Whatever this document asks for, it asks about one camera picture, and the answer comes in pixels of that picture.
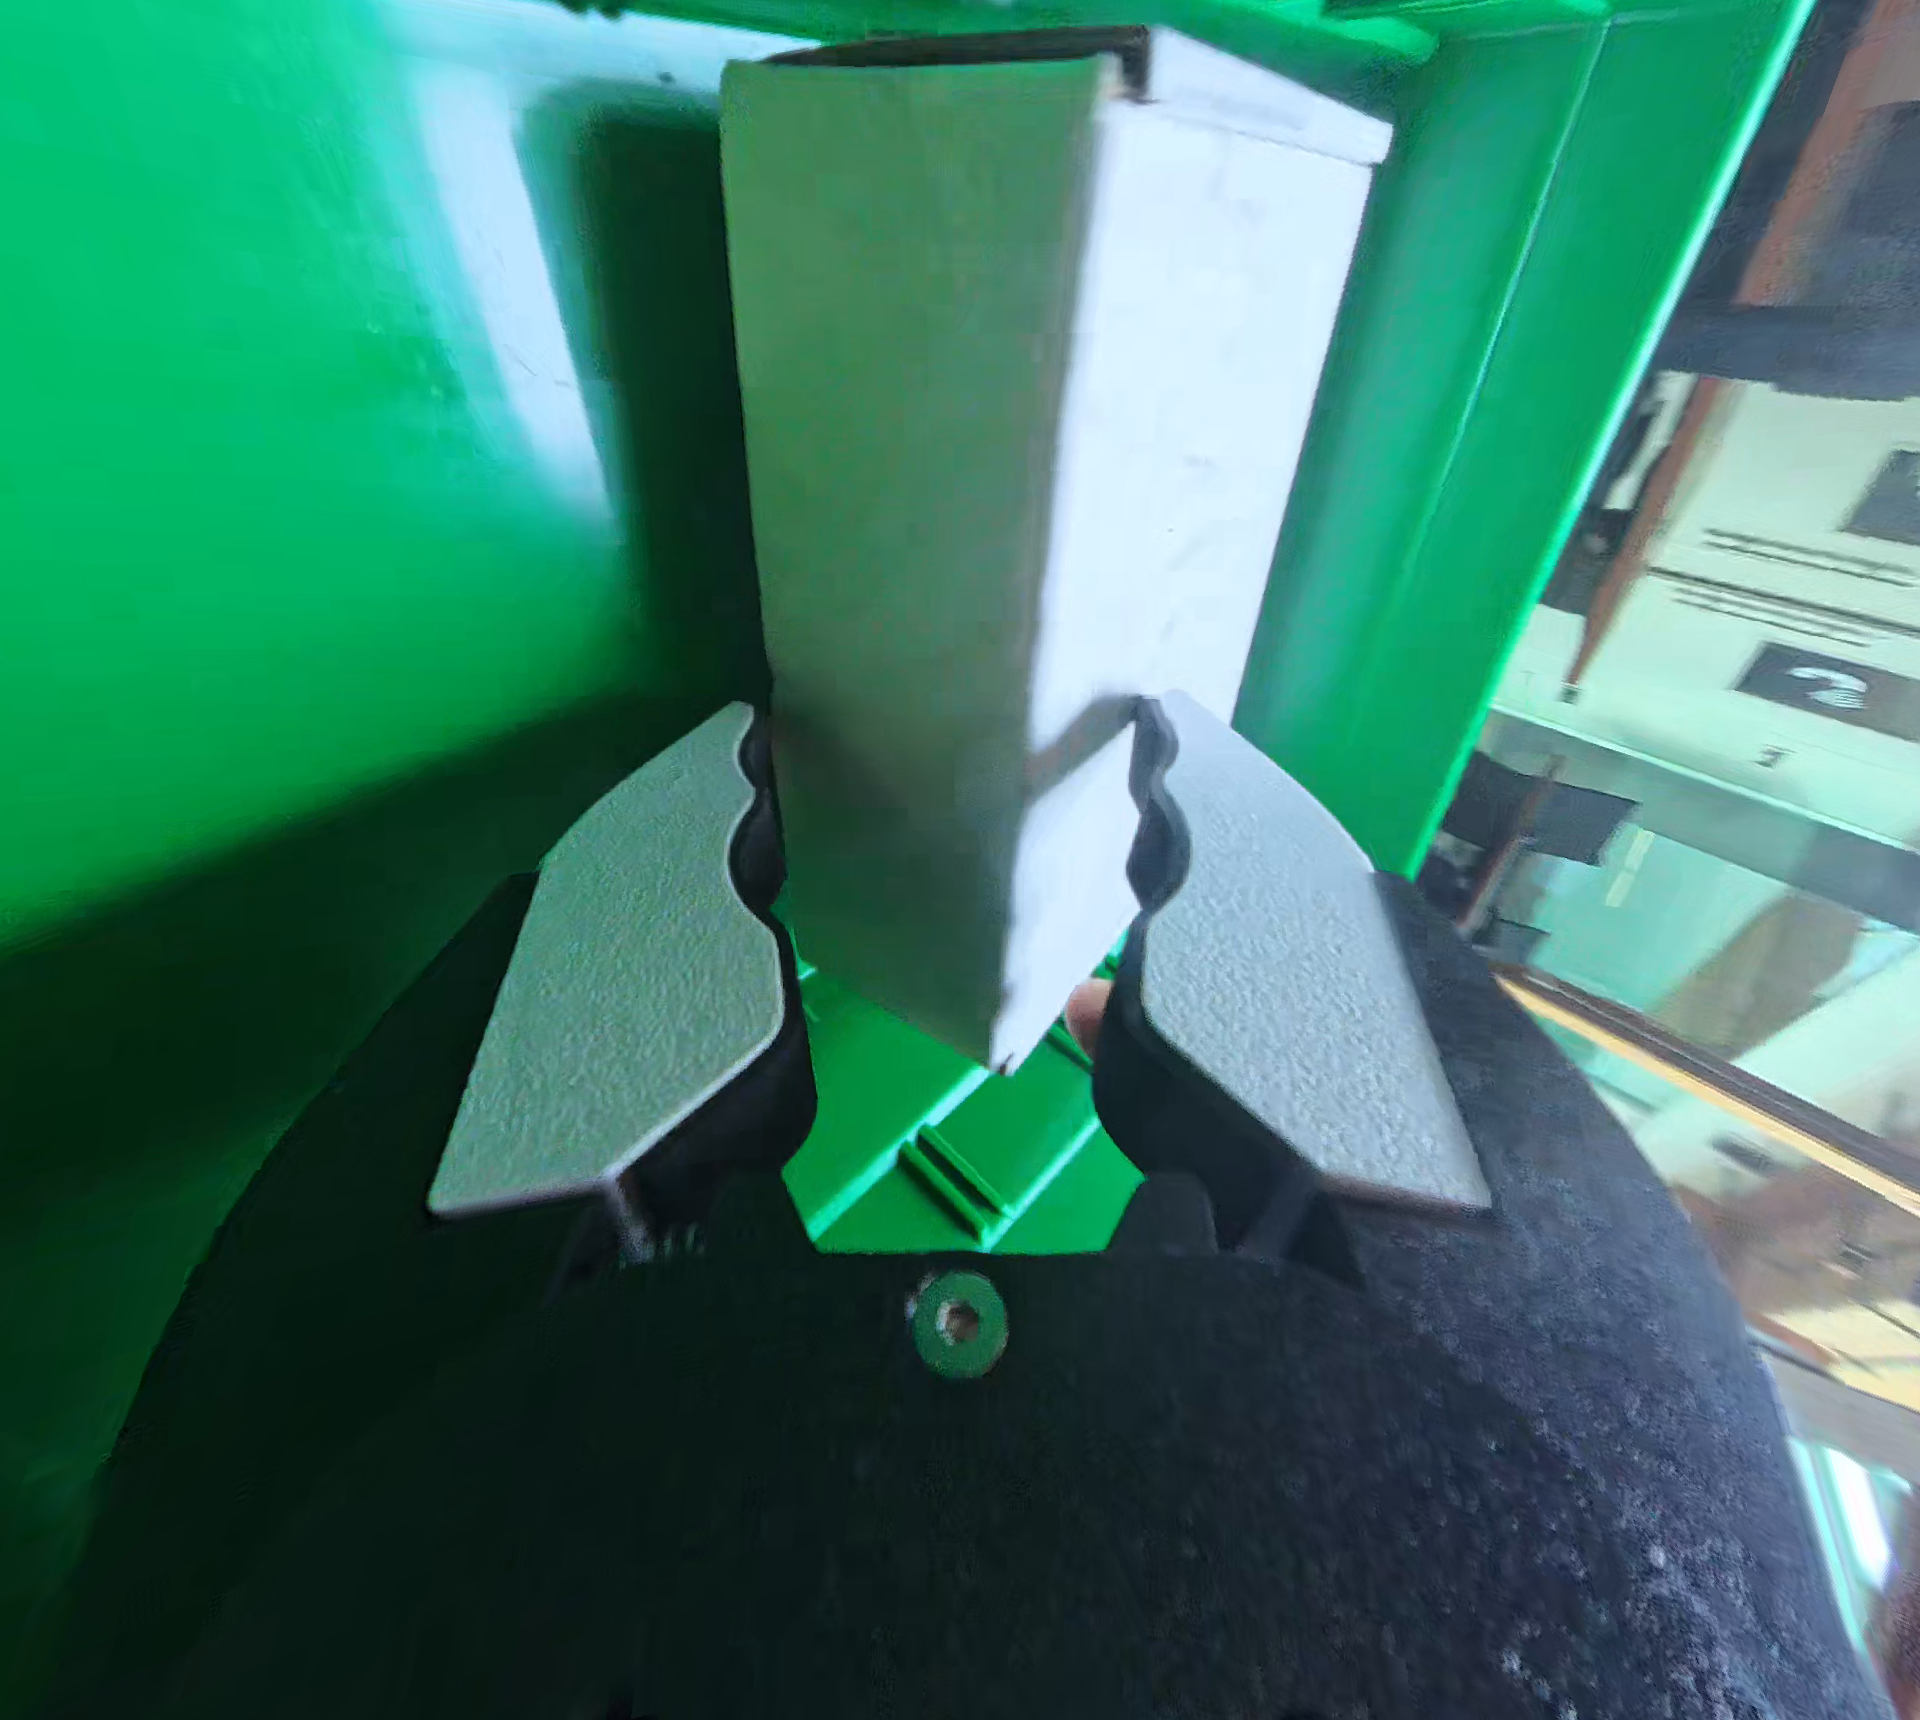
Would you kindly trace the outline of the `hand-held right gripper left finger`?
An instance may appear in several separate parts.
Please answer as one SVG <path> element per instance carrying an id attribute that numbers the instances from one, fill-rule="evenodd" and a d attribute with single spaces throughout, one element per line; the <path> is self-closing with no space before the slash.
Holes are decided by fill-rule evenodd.
<path id="1" fill-rule="evenodd" d="M 533 877 L 428 1212 L 587 1205 L 643 1261 L 778 1176 L 817 1112 L 783 881 L 748 703 L 599 797 Z"/>

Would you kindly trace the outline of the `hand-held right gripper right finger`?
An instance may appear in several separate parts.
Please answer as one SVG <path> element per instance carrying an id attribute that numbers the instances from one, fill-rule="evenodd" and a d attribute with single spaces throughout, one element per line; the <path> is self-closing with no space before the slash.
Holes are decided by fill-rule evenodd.
<path id="1" fill-rule="evenodd" d="M 1490 1211 L 1383 881 L 1181 692 L 1135 703 L 1138 897 L 1092 1103 L 1141 1188 L 1113 1232 L 1362 1286 L 1350 1212 Z"/>

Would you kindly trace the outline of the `white rectangular box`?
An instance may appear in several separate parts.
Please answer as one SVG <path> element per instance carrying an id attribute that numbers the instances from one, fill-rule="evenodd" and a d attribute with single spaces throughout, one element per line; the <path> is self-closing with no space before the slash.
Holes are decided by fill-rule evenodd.
<path id="1" fill-rule="evenodd" d="M 1393 127 L 1164 26 L 718 118 L 789 924 L 1008 1072 L 1139 909 L 1138 703 L 1233 720 Z"/>

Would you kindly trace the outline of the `green plastic crate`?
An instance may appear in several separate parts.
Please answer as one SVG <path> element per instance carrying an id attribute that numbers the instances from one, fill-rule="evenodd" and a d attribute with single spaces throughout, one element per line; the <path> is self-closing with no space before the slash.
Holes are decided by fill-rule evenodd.
<path id="1" fill-rule="evenodd" d="M 195 1257 L 748 665 L 725 45 L 1181 28 L 1400 133 L 1250 729 L 1400 866 L 1812 0 L 3 0 L 3 1242 Z"/>

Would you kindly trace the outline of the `black printed sign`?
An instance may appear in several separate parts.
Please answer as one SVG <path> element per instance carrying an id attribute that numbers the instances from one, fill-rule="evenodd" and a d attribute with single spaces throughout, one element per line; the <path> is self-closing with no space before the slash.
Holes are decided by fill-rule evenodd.
<path id="1" fill-rule="evenodd" d="M 1875 709 L 1878 671 L 1820 651 L 1764 643 L 1735 681 L 1735 692 L 1840 724 L 1864 727 Z"/>

